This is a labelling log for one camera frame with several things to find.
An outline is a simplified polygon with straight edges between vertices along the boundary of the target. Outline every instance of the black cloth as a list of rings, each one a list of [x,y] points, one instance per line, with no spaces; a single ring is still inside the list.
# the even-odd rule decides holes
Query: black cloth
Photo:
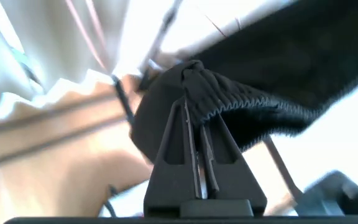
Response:
[[[302,132],[357,85],[358,1],[298,1],[162,74],[131,138],[154,161],[185,96],[195,127],[220,113],[244,151],[267,134]]]

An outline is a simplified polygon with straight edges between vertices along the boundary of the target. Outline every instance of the curtain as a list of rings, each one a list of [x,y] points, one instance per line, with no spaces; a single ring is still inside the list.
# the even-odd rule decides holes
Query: curtain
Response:
[[[183,0],[155,60],[169,68],[178,55],[203,50],[289,2]],[[83,85],[93,74],[141,75],[173,3],[0,0],[0,108],[49,96],[62,79]]]

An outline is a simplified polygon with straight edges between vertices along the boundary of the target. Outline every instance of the wooden surface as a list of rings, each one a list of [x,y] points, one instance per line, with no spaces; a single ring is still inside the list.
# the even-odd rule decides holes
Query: wooden surface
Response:
[[[123,84],[130,93],[131,79],[124,78]],[[112,91],[105,84],[98,86],[94,95]],[[129,95],[135,110],[141,96]],[[84,97],[92,96],[69,92],[62,98],[63,102],[48,108]],[[16,110],[20,111],[3,122],[39,113],[26,105],[19,105]],[[0,133],[0,156],[120,114],[123,110],[119,102],[107,101]],[[129,125],[123,122],[0,164],[0,223],[18,216],[95,217],[108,198],[109,184],[120,191],[150,177],[152,166],[129,139],[129,131]],[[288,190],[264,144],[248,150],[244,157],[268,197],[268,210],[288,197]]]

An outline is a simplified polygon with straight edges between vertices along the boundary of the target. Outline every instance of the black garment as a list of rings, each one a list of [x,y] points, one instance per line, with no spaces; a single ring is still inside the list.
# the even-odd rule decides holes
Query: black garment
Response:
[[[221,113],[242,150],[305,130],[358,85],[358,1],[298,1],[192,59],[161,75],[137,110],[131,137],[151,161],[182,96],[196,127]]]

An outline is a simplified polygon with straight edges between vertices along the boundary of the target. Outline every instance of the white curtain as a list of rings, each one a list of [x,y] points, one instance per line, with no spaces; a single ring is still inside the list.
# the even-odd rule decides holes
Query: white curtain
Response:
[[[175,57],[167,55],[198,52],[288,2],[184,0],[157,58],[172,66]],[[48,95],[59,79],[81,83],[89,71],[138,75],[172,4],[173,0],[0,0],[0,105],[4,94],[31,102],[37,95]]]

